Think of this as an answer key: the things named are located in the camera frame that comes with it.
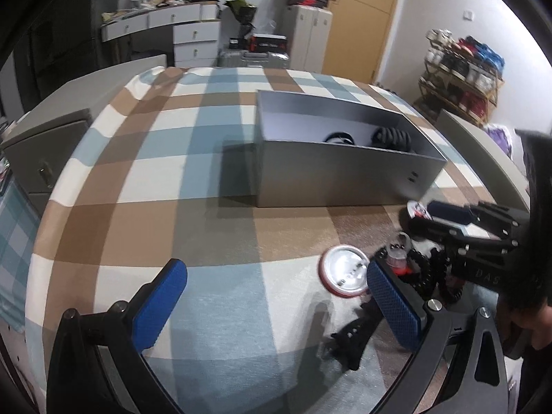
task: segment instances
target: blue checkered cloth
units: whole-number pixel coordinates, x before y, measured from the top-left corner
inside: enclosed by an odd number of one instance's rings
[[[0,197],[0,316],[25,329],[25,296],[32,245],[40,220],[12,180]]]

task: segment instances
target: drawer handle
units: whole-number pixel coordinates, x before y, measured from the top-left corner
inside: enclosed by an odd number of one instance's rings
[[[38,169],[38,173],[40,174],[40,177],[42,177],[42,180],[46,186],[51,190],[53,188],[52,170],[50,169],[48,163],[43,160],[39,163],[39,166],[40,168]]]

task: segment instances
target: silver suitcase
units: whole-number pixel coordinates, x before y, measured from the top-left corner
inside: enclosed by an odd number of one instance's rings
[[[252,53],[247,50],[225,50],[219,55],[219,67],[289,68],[285,53]]]

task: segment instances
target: silver bolt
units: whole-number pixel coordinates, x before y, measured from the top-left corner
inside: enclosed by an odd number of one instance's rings
[[[482,315],[485,319],[489,319],[491,314],[490,312],[488,311],[487,308],[485,308],[484,306],[482,306],[481,308],[479,308],[479,314]]]
[[[441,311],[441,308],[443,308],[443,304],[439,302],[436,298],[428,300],[427,306],[431,311]]]

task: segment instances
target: door frame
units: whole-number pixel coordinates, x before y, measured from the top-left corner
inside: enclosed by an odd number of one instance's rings
[[[379,74],[380,74],[380,68],[382,67],[383,54],[385,52],[385,49],[387,49],[387,45],[389,43],[389,33],[391,32],[391,26],[393,26],[393,22],[394,22],[395,16],[396,16],[397,1],[398,0],[393,0],[393,3],[391,4],[391,13],[389,14],[389,21],[387,23],[387,26],[385,27],[384,41],[382,42],[382,47],[380,48],[379,55],[377,57],[376,68],[374,68],[374,72],[373,72],[372,77],[370,78],[370,82],[368,82],[368,84],[373,84],[375,77],[379,76]]]

